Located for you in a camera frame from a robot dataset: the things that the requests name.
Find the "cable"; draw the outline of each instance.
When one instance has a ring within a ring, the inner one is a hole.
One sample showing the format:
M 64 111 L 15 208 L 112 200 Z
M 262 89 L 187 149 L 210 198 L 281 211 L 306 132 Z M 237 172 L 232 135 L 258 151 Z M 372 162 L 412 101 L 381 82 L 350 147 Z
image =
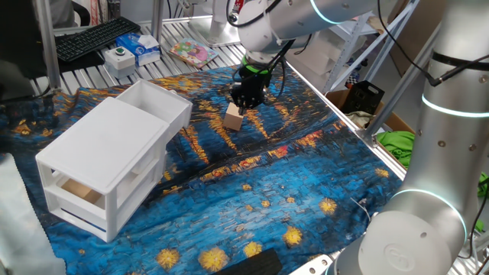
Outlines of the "cable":
M 281 95 L 282 95 L 282 92 L 283 92 L 283 89 L 285 88 L 285 61 L 284 61 L 285 57 L 282 57 L 280 58 L 280 64 L 282 66 L 282 86 L 280 87 L 280 92 L 278 92 L 278 95 L 275 97 L 276 99 L 278 99 Z
M 360 203 L 358 203 L 356 200 L 354 200 L 352 197 L 350 197 L 350 199 L 356 204 L 358 205 L 358 207 L 360 207 L 361 209 L 364 210 L 364 212 L 367 214 L 367 217 L 368 217 L 368 222 L 370 223 L 371 222 L 371 218 L 370 218 L 370 214 L 368 214 L 368 210 L 362 206 Z
M 488 260 L 489 260 L 489 256 L 486 257 L 486 259 L 482 263 L 481 267 L 479 267 L 479 269 L 477 270 L 477 272 L 474 275 L 479 275 L 481 273 L 482 269 L 486 266 Z
M 167 0 L 167 4 L 168 4 L 168 18 L 171 19 L 171 6 L 170 6 L 170 0 Z
M 310 34 L 309 37 L 307 38 L 306 45 L 304 45 L 304 48 L 302 50 L 298 50 L 297 52 L 293 53 L 294 55 L 300 55 L 304 50 L 306 50 L 307 45 L 309 45 L 309 42 L 311 41 L 311 38 L 313 38 L 313 34 Z
M 489 178 L 488 179 L 485 179 L 481 185 L 486 185 L 489 183 Z M 477 216 L 475 216 L 475 220 L 474 220 L 474 224 L 472 225 L 472 231 L 471 231 L 471 235 L 470 235 L 470 248 L 469 248 L 469 253 L 468 253 L 468 256 L 467 257 L 463 257 L 463 256 L 460 256 L 458 255 L 459 258 L 461 259 L 470 259 L 472 257 L 472 254 L 474 253 L 474 246 L 472 244 L 472 239 L 474 238 L 474 231 L 475 231 L 475 226 L 477 225 L 477 220 L 479 219 L 479 217 L 481 216 L 481 213 L 482 213 L 482 210 L 484 210 L 484 207 L 486 205 L 486 201 L 487 201 L 487 194 L 489 192 L 486 191 L 486 194 L 484 196 L 484 201 L 482 202 L 482 205 L 481 207 L 479 208 L 479 212 L 477 213 Z
M 103 24 L 104 23 L 104 16 L 102 14 L 102 5 L 100 5 L 100 0 L 97 0 L 97 5 L 99 6 L 100 24 Z
M 242 23 L 242 24 L 236 24 L 235 22 L 231 22 L 231 19 L 229 18 L 229 16 L 227 16 L 227 13 L 229 12 L 229 2 L 230 1 L 231 0 L 228 0 L 226 3 L 226 18 L 228 19 L 228 23 L 233 27 L 236 27 L 236 28 L 246 27 L 246 26 L 249 26 L 249 25 L 253 24 L 254 22 L 260 20 L 263 17 L 263 13 L 260 13 L 257 17 L 251 19 L 250 21 Z M 272 11 L 278 5 L 278 3 L 280 3 L 280 0 L 275 0 L 271 5 L 268 6 L 267 9 L 265 9 L 265 12 L 269 13 L 270 11 Z
M 175 13 L 173 14 L 173 18 L 176 18 L 176 12 L 178 11 L 178 7 L 180 7 L 180 3 L 176 2 L 176 8 L 175 8 Z
M 489 54 L 486 55 L 486 56 L 483 56 L 481 58 L 477 58 L 476 60 L 473 60 L 473 61 L 471 61 L 469 63 L 466 63 L 466 64 L 461 65 L 461 66 L 457 66 L 457 67 L 453 68 L 452 70 L 449 70 L 448 72 L 444 73 L 439 78 L 435 79 L 427 71 L 425 71 L 423 68 L 421 68 L 420 66 L 418 66 L 416 63 L 414 63 L 414 61 L 412 61 L 410 59 L 410 57 L 407 55 L 407 53 L 404 51 L 404 49 L 399 45 L 399 43 L 397 43 L 397 40 L 394 38 L 394 36 L 389 32 L 389 30 L 387 29 L 387 27 L 384 24 L 384 21 L 382 20 L 381 0 L 377 0 L 377 11 L 378 11 L 378 14 L 379 14 L 379 18 L 381 20 L 382 27 L 387 32 L 387 35 L 389 35 L 390 39 L 392 39 L 392 41 L 399 47 L 399 50 L 404 55 L 404 57 L 406 57 L 406 59 L 413 66 L 415 66 L 419 71 L 421 71 L 421 73 L 423 73 L 423 75 L 428 79 L 429 84 L 431 86 L 433 86 L 433 87 L 437 87 L 438 85 L 440 85 L 441 83 L 445 82 L 446 80 L 451 79 L 453 76 L 456 76 L 461 71 L 469 68 L 470 66 L 472 66 L 472 65 L 474 65 L 476 63 L 479 63 L 480 61 L 482 61 L 484 59 L 489 58 Z
M 421 68 L 420 66 L 418 66 L 416 63 L 414 63 L 414 61 L 412 61 L 410 59 L 410 57 L 407 55 L 407 53 L 404 51 L 404 49 L 399 45 L 399 43 L 397 43 L 397 40 L 396 38 L 394 38 L 394 36 L 390 33 L 390 31 L 387 29 L 387 27 L 385 26 L 385 23 L 384 23 L 384 20 L 382 20 L 382 13 L 381 13 L 381 0 L 377 0 L 377 11 L 378 11 L 378 14 L 379 14 L 379 19 L 381 20 L 381 24 L 382 24 L 382 27 L 384 28 L 384 30 L 386 31 L 387 35 L 389 35 L 390 39 L 392 39 L 392 41 L 397 45 L 397 47 L 399 47 L 399 50 L 400 52 L 404 55 L 404 57 L 406 57 L 406 59 L 413 65 L 415 66 L 419 71 L 421 71 L 421 73 L 423 73 L 423 75 L 429 80 L 430 78 L 433 79 L 433 77 L 428 73 L 426 72 L 423 68 Z
M 45 96 L 50 90 L 51 90 L 51 87 L 49 87 L 49 85 L 48 85 L 43 93 L 41 93 L 40 95 L 33 96 L 31 99 L 39 99 L 39 98 Z

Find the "metal frame pole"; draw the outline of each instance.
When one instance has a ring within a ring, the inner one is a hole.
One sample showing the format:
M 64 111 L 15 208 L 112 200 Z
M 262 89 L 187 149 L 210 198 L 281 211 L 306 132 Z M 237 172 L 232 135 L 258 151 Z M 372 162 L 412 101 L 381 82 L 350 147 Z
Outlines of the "metal frame pole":
M 323 93 L 329 92 L 332 89 L 334 81 L 338 78 L 339 73 L 342 71 L 343 66 L 348 62 L 348 59 L 350 59 L 350 56 L 353 53 L 353 48 L 355 47 L 358 37 L 360 36 L 361 30 L 365 24 L 367 24 L 367 20 L 368 15 L 366 14 L 358 18 L 357 24 L 353 27 L 350 38 L 346 40 L 345 45 L 343 46 L 343 50 L 338 58 L 338 61 L 336 61 L 331 72 L 329 73 L 328 80 L 326 81 L 324 88 L 322 88 Z
M 163 6 L 161 0 L 153 0 L 153 18 L 151 19 L 151 35 L 160 43 L 163 21 Z
M 414 60 L 414 63 L 421 67 L 424 67 L 432 56 L 432 50 L 435 46 L 436 38 L 438 37 L 438 32 L 440 25 L 433 31 L 431 37 L 425 43 L 418 56 Z M 403 78 L 397 83 L 396 88 L 393 91 L 392 98 L 389 102 L 382 108 L 381 112 L 375 117 L 372 123 L 366 129 L 360 129 L 357 131 L 358 135 L 362 140 L 371 146 L 376 146 L 377 143 L 374 139 L 375 134 L 379 131 L 382 124 L 390 117 L 394 107 L 396 107 L 397 102 L 400 97 L 404 94 L 407 87 L 413 82 L 413 80 L 419 75 L 420 71 L 411 64 L 410 68 L 406 71 Z
M 412 4 L 409 3 L 404 9 L 403 11 L 396 17 L 396 19 L 394 21 L 392 21 L 391 24 L 389 24 L 389 26 L 387 27 L 387 29 L 389 31 L 393 31 L 394 28 L 400 24 L 402 22 L 402 20 L 406 17 L 406 15 L 408 14 L 408 12 L 411 11 L 411 7 L 412 7 Z M 343 81 L 345 80 L 348 76 L 350 76 L 351 72 L 358 66 L 360 65 L 361 61 L 363 61 L 367 56 L 368 54 L 370 54 L 370 52 L 372 50 L 374 50 L 374 48 L 381 42 L 384 40 L 384 38 L 387 36 L 387 33 L 384 32 L 383 34 L 381 34 L 379 37 L 377 37 L 377 39 L 356 59 L 355 62 L 353 62 L 352 65 L 350 65 L 350 67 L 339 77 L 335 80 L 335 82 L 333 83 L 332 87 L 330 88 L 330 90 L 325 90 L 323 89 L 323 93 L 326 94 L 327 92 L 330 92 L 334 89 L 336 89 L 336 87 Z
M 398 38 L 401 31 L 404 29 L 404 26 L 406 26 L 408 20 L 411 18 L 411 15 L 416 9 L 416 6 L 418 5 L 419 0 L 411 0 L 411 6 L 409 12 L 406 14 L 406 17 L 394 28 L 393 31 L 390 31 L 392 36 L 394 38 Z M 377 71 L 381 67 L 382 63 L 384 62 L 385 58 L 390 52 L 390 49 L 392 49 L 392 46 L 394 45 L 394 41 L 390 38 L 387 37 L 387 42 L 386 44 L 382 47 L 382 50 L 380 53 L 377 55 L 377 58 L 375 59 L 374 63 L 372 64 L 371 68 L 368 70 L 367 75 L 365 76 L 365 80 L 368 82 L 372 82 L 374 79 L 375 75 L 377 74 Z
M 39 17 L 40 35 L 43 40 L 44 62 L 47 68 L 47 78 L 52 92 L 61 90 L 60 67 L 56 44 L 54 43 L 53 22 L 49 0 L 36 0 L 37 16 Z

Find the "small white box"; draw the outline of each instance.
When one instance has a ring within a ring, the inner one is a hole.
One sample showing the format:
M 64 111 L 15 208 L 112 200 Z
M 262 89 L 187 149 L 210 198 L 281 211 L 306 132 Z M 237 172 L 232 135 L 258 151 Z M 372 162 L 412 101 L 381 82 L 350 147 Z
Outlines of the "small white box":
M 136 69 L 136 58 L 124 47 L 116 47 L 104 53 L 108 73 L 121 79 L 130 76 Z

